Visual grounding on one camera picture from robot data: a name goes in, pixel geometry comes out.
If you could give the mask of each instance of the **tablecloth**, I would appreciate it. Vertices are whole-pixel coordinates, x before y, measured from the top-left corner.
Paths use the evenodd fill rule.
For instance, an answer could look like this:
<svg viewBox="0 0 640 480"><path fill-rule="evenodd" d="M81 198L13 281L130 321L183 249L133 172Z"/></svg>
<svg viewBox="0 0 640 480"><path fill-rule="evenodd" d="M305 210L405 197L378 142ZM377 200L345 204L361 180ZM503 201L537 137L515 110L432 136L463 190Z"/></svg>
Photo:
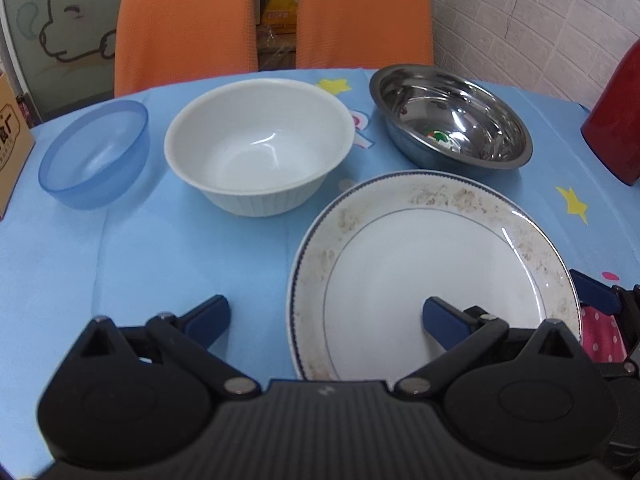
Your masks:
<svg viewBox="0 0 640 480"><path fill-rule="evenodd" d="M47 381L84 325L105 314L143 324L224 294L232 322L212 352L267 386L293 378L286 337L289 269L315 216L355 182L414 166L386 136L369 96L372 71L305 70L228 76L152 89L130 98L150 115L143 174L117 202L82 212L40 189L51 141L83 110L34 128L36 146L0 222L0 463L16 477L50 461L35 410ZM305 204L273 218L238 218L167 167L162 142L193 98L229 82L278 76L336 94L368 120L358 144ZM582 140L578 104L493 84L534 141L529 164L482 181L527 211L568 267L607 284L640 282L640 187L619 182Z"/></svg>

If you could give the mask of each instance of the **white polka dot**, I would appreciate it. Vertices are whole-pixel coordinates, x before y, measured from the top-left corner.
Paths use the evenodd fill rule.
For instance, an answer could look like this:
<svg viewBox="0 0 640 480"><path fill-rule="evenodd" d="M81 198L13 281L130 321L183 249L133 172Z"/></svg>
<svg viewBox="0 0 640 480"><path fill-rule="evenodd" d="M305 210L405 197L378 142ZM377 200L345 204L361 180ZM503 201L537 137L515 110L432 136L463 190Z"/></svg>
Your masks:
<svg viewBox="0 0 640 480"><path fill-rule="evenodd" d="M344 178L340 182L338 182L338 189L341 192L345 192L348 189L350 189L351 187L355 186L355 184L356 183L353 180L351 180L350 178Z"/></svg>

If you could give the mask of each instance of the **pink polka dot fabric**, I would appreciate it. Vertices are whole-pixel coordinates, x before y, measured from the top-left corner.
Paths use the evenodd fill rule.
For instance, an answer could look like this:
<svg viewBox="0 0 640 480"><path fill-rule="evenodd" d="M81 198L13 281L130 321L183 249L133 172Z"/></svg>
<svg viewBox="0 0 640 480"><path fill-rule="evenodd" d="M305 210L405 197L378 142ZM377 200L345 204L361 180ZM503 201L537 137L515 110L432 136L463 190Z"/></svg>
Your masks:
<svg viewBox="0 0 640 480"><path fill-rule="evenodd" d="M621 363L626 350L613 316L605 316L591 306L580 309L582 348L595 363Z"/></svg>

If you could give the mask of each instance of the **pink dot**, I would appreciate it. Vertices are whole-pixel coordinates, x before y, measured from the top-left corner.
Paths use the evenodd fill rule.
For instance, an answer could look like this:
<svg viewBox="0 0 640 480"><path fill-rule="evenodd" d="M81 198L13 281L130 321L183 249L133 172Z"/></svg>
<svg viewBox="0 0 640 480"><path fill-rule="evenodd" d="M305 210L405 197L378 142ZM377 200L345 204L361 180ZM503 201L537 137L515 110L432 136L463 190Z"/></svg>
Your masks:
<svg viewBox="0 0 640 480"><path fill-rule="evenodd" d="M611 280L612 282L619 282L620 281L620 278L617 277L613 272L608 272L606 270L602 273L602 277L605 280Z"/></svg>

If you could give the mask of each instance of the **metal basin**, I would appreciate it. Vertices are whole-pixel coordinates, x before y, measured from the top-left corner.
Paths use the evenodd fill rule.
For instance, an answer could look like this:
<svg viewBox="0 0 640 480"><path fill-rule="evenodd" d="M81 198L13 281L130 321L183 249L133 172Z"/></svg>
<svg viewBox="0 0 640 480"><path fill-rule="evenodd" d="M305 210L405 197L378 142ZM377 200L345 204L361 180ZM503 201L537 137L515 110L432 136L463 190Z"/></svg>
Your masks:
<svg viewBox="0 0 640 480"><path fill-rule="evenodd" d="M471 81L432 66L402 64L376 72L369 90L394 144L420 168L478 174L513 170L531 158L522 120Z"/></svg>

